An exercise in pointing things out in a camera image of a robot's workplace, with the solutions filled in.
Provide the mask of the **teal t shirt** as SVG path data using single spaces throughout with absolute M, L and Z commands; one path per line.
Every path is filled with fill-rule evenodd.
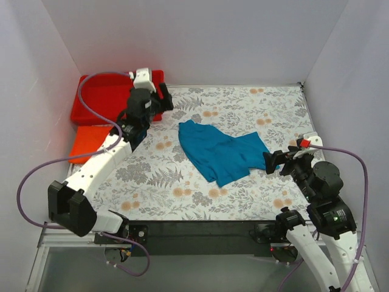
M 188 160 L 218 187 L 248 176 L 251 169 L 266 168 L 263 154 L 269 150 L 256 132 L 232 137 L 188 120 L 179 124 L 178 138 Z

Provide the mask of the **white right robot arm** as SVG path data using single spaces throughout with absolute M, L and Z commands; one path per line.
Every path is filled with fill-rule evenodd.
M 343 181 L 339 169 L 328 161 L 312 165 L 319 145 L 290 146 L 263 154 L 266 173 L 282 165 L 281 176 L 291 176 L 308 201 L 307 213 L 321 236 L 328 254 L 309 235 L 309 228 L 296 210 L 282 208 L 275 220 L 276 237 L 292 243 L 313 273 L 321 291 L 373 291 L 363 259 L 366 223 L 357 231 L 350 208 L 340 197 Z

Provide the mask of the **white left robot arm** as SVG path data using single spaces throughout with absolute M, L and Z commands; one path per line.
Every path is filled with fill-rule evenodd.
M 173 110 L 172 96 L 165 83 L 159 92 L 131 88 L 127 107 L 117 118 L 117 127 L 110 130 L 99 154 L 88 161 L 64 182 L 54 181 L 48 188 L 49 218 L 84 237 L 90 232 L 107 232 L 116 243 L 128 239 L 128 219 L 111 210 L 96 211 L 93 197 L 113 170 L 146 138 L 158 114 Z

